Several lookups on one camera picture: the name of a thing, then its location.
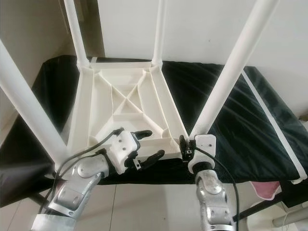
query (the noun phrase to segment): black fabric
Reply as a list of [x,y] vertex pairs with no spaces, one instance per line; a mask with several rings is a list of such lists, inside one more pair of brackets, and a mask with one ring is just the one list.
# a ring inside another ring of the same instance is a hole
[[283,192],[282,201],[288,208],[308,201],[308,179],[302,181],[300,184],[280,181],[280,185]]
[[[140,62],[131,59],[98,59],[99,62]],[[216,64],[164,62],[163,73],[188,133],[192,130],[223,66]],[[308,169],[308,134],[264,77],[254,67],[246,73],[278,122],[296,156]],[[45,62],[33,92],[61,132],[74,104],[78,69],[74,56],[60,56]],[[247,180],[295,180],[299,177],[274,129],[243,77],[237,81],[210,130],[217,138],[217,158],[237,182]],[[44,175],[52,172],[52,162],[18,118],[0,150],[1,206],[51,186]],[[223,182],[230,182],[219,166]],[[101,180],[100,184],[149,183],[187,184],[194,176],[180,159],[163,160],[151,168],[130,171]]]

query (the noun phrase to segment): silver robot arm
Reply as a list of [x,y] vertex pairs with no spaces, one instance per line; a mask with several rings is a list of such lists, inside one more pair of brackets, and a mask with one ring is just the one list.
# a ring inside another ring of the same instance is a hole
[[140,143],[151,131],[129,132],[119,129],[110,150],[100,149],[88,153],[72,168],[69,179],[52,196],[45,214],[38,214],[32,231],[73,231],[76,221],[87,204],[92,189],[98,182],[112,174],[123,174],[128,168],[143,170],[156,163],[164,151],[159,150],[146,161],[137,160]]
[[215,162],[195,148],[216,154],[216,137],[213,135],[197,135],[195,140],[186,144],[180,137],[180,147],[184,161],[188,161],[188,169],[194,174],[197,186],[197,197],[200,203],[201,228],[203,231],[233,231],[232,217],[227,204],[226,192],[213,170]]

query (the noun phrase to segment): robotic hand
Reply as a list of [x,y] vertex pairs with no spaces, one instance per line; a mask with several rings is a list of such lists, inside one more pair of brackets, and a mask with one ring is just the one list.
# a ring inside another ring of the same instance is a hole
[[187,145],[180,137],[180,149],[188,169],[194,174],[200,203],[201,228],[204,231],[233,231],[232,218],[227,205],[226,192],[213,170],[215,162],[201,151],[215,157],[216,137],[197,135]]
[[36,216],[32,231],[74,230],[91,190],[102,178],[123,174],[128,168],[147,169],[165,154],[159,150],[144,162],[136,158],[140,149],[138,140],[151,136],[150,130],[129,132],[121,128],[114,134],[109,151],[103,148],[76,162],[70,178],[52,196],[45,214]]

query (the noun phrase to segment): tiled floor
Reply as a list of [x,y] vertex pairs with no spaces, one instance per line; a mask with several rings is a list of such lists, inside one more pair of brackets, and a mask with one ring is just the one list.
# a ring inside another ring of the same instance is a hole
[[[232,185],[225,185],[232,213]],[[238,184],[241,209],[259,199],[250,183]],[[0,209],[1,231],[29,230],[39,206],[30,199]],[[199,203],[194,185],[96,186],[77,223],[77,231],[186,231],[200,230]],[[245,221],[240,230],[246,231]]]

